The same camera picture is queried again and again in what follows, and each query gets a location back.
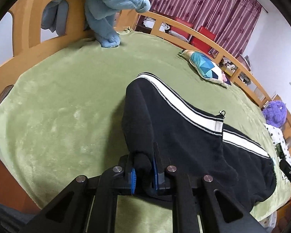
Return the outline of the black pants with white stripe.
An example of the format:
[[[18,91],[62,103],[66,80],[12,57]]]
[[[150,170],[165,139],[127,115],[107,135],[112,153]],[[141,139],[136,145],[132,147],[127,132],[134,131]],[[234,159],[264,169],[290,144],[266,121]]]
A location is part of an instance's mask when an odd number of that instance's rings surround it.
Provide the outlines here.
[[[154,74],[127,86],[122,130],[140,195],[157,198],[154,142],[179,172],[212,176],[247,211],[275,191],[274,163],[258,142],[225,124],[224,112],[195,108]]]

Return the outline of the white dotted cloth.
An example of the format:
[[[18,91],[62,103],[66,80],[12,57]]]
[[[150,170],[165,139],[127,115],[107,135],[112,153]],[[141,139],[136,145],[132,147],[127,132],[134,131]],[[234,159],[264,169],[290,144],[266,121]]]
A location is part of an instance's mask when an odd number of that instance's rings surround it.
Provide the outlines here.
[[[267,129],[274,145],[275,156],[271,156],[274,166],[279,168],[279,162],[281,160],[279,154],[281,152],[283,153],[287,163],[291,166],[291,155],[281,129],[269,124],[264,124],[264,126]]]

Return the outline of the purple plush toy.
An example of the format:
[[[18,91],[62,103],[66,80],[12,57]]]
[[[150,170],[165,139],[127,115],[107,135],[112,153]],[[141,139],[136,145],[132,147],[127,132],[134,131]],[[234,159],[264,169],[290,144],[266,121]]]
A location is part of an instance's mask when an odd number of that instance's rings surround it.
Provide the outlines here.
[[[286,104],[280,100],[274,100],[267,104],[262,113],[268,125],[280,128],[287,119]]]

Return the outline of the green plush blanket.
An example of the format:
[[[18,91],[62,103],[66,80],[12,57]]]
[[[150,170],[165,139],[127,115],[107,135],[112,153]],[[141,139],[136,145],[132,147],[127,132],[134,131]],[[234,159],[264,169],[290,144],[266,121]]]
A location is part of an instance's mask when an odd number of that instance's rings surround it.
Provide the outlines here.
[[[0,104],[0,160],[43,208],[76,176],[97,176],[128,150],[121,129],[126,87],[153,73],[194,107],[276,153],[264,117],[241,89],[202,79],[180,49],[129,32],[116,48],[79,41],[23,73]]]

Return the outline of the colourful geometric pillow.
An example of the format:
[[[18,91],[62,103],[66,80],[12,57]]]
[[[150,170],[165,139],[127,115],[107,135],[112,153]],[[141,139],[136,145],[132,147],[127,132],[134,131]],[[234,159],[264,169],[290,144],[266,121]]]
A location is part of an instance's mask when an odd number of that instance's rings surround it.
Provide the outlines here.
[[[178,55],[184,58],[205,81],[229,88],[232,86],[230,80],[223,74],[219,66],[209,57],[195,50],[183,50]]]

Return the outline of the maroon patterned curtain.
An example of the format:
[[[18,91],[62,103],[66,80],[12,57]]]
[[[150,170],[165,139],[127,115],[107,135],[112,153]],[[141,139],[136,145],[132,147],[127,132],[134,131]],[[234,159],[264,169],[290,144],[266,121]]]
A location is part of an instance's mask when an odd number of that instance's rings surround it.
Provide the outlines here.
[[[214,41],[233,56],[244,52],[259,19],[257,0],[150,0],[151,10],[201,26],[215,34]]]

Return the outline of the light blue fleece garment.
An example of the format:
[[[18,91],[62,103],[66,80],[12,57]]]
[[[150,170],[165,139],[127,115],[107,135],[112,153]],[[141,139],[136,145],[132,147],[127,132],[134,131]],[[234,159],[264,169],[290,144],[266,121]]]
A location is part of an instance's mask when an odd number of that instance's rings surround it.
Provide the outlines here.
[[[85,0],[84,12],[96,40],[104,48],[113,48],[120,44],[120,37],[113,28],[115,15],[122,10],[144,13],[150,7],[149,0]]]

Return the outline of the wooden bed frame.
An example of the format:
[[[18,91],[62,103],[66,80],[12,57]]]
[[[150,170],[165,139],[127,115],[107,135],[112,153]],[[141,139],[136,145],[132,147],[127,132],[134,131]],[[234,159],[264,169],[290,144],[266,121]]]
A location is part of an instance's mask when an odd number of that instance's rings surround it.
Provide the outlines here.
[[[0,95],[8,85],[13,85],[15,89],[0,103],[1,126],[22,120],[21,114],[26,110],[23,107],[14,110],[12,104],[17,96],[24,96],[26,93],[22,87],[28,82],[28,78],[23,76],[26,71],[39,62],[48,62],[55,53],[63,53],[74,44],[88,43],[87,34],[81,30],[80,24],[83,0],[68,0],[65,9],[44,12],[48,1],[50,0],[17,0],[9,10],[13,20],[13,57],[0,66]],[[39,41],[38,21],[48,18],[55,24],[57,16],[60,16],[65,34],[47,42]],[[197,79],[196,84],[195,101],[200,108],[210,111],[224,108],[228,112],[228,123],[241,127],[248,134],[253,133],[248,127],[249,119],[262,123],[260,101],[253,97],[247,87],[234,85],[223,88],[201,79]]]

